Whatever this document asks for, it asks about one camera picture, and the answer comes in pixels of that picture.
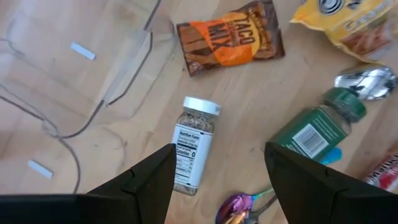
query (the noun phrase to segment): iridescent spoon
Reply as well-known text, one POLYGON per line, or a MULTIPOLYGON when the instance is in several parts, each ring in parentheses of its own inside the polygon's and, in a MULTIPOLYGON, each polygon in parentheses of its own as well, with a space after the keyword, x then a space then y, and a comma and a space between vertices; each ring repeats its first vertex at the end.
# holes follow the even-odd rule
POLYGON ((216 224, 242 223, 251 211, 254 201, 273 191, 274 189, 270 186, 255 195, 245 193, 231 195, 218 210, 216 224))

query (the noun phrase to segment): white label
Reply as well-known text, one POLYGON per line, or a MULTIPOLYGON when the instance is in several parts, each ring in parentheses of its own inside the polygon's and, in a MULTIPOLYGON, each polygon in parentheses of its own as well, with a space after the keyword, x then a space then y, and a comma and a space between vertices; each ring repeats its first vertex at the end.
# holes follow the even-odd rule
POLYGON ((311 124, 307 124, 306 127, 293 136, 293 140, 304 150, 309 158, 314 158, 329 145, 311 124))
POLYGON ((174 181, 198 188, 213 135, 177 124, 172 143, 177 147, 177 164, 174 181))

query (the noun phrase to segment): brown packet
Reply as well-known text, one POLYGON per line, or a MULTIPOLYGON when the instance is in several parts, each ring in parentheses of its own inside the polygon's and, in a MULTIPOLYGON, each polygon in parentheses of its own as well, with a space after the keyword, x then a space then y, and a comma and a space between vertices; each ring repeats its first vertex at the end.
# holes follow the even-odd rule
POLYGON ((216 20, 177 24, 177 31, 191 77, 285 55, 272 0, 250 2, 216 20))

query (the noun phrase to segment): green bottle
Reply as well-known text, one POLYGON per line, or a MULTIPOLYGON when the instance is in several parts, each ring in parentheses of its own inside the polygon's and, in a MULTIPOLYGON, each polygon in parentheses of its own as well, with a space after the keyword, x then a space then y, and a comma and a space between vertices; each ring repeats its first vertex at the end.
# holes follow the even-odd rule
POLYGON ((365 115, 366 107, 355 93, 332 88, 323 95, 322 105, 304 109, 270 141, 318 161, 351 133, 351 123, 365 115))

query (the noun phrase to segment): white cap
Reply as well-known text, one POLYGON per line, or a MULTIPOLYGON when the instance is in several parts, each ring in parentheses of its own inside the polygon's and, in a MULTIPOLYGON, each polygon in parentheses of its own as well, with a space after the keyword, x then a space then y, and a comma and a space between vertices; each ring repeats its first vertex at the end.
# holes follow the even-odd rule
POLYGON ((220 115, 220 109, 221 109, 221 107, 218 104, 212 101, 189 97, 189 96, 185 97, 183 106, 186 108, 191 108, 194 110, 202 111, 217 116, 220 115))

